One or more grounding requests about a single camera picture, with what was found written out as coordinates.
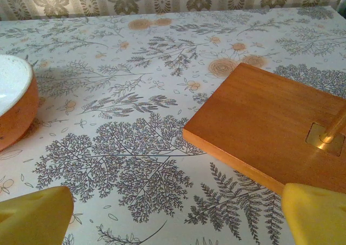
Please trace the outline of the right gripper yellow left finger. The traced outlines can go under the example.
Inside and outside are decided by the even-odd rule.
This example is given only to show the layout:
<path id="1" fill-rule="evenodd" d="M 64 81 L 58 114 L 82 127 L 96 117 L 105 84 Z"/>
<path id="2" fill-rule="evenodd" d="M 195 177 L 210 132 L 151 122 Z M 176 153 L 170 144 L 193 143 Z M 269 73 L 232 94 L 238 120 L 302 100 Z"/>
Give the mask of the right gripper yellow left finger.
<path id="1" fill-rule="evenodd" d="M 0 245 L 62 245 L 74 210 L 70 189 L 52 187 L 0 202 Z"/>

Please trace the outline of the orange bowl white inside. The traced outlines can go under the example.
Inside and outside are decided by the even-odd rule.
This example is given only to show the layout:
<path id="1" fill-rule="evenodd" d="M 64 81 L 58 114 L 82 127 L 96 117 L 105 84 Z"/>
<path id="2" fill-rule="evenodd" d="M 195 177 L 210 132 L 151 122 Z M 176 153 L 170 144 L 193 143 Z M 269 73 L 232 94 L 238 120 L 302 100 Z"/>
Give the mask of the orange bowl white inside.
<path id="1" fill-rule="evenodd" d="M 28 61 L 0 55 L 0 151 L 20 139 L 38 110 L 38 86 Z"/>

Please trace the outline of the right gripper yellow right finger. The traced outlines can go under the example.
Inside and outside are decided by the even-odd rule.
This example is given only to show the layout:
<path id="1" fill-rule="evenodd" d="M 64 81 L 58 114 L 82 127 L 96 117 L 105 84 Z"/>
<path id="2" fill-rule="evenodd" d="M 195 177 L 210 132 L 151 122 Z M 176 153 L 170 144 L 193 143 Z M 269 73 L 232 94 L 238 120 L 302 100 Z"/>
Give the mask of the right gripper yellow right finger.
<path id="1" fill-rule="evenodd" d="M 295 245 L 346 245 L 346 194 L 288 183 L 282 210 Z"/>

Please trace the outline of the floral tablecloth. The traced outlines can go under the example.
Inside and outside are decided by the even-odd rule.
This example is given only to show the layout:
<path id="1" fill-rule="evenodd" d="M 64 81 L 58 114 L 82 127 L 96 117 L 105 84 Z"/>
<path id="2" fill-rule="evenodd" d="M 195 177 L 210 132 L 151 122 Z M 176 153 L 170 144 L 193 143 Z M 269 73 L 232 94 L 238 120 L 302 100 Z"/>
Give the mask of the floral tablecloth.
<path id="1" fill-rule="evenodd" d="M 346 19 L 330 7 L 0 22 L 39 108 L 0 152 L 0 201 L 65 185 L 63 245 L 295 245 L 272 191 L 182 129 L 244 62 L 346 98 Z"/>

